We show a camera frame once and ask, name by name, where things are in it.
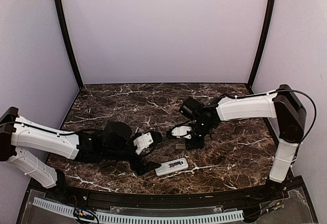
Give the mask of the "grey battery cover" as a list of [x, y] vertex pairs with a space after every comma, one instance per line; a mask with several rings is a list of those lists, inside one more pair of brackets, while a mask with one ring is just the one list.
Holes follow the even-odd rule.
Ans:
[[186, 147], [185, 147], [184, 144], [176, 144], [175, 148], [176, 148], [177, 150], [184, 150], [184, 149], [186, 149]]

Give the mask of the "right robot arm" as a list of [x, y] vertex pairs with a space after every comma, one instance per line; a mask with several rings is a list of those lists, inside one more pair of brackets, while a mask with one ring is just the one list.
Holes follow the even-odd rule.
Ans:
[[185, 138], [188, 149], [204, 147], [204, 139], [213, 129], [226, 121], [247, 118], [275, 118], [279, 136], [274, 162], [267, 185], [261, 188], [263, 199], [270, 201], [281, 191], [290, 166], [296, 160], [300, 145], [309, 134], [306, 130], [307, 112], [298, 94], [304, 93], [283, 84], [266, 93], [245, 96], [222, 95], [207, 104], [189, 97], [179, 111], [189, 122], [175, 126], [170, 135]]

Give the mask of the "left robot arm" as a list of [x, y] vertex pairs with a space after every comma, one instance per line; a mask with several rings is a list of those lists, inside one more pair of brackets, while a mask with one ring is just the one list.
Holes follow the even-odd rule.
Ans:
[[1, 115], [1, 161], [15, 165], [44, 188], [52, 188], [53, 195], [62, 202], [72, 198], [64, 173], [45, 165], [29, 148], [81, 163], [126, 161], [138, 176], [142, 176], [161, 167], [159, 163], [143, 161], [147, 156], [143, 151], [156, 146], [161, 139], [161, 133], [155, 131], [133, 135], [127, 124], [118, 121], [108, 122], [102, 130], [69, 132], [31, 122], [20, 116], [16, 107], [10, 107]]

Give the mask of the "white remote control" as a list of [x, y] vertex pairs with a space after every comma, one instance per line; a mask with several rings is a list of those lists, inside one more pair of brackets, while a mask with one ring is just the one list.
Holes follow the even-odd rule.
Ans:
[[157, 176], [164, 176], [171, 173], [179, 172], [187, 169], [189, 166], [186, 158], [180, 158], [169, 162], [162, 163], [159, 168], [155, 170]]

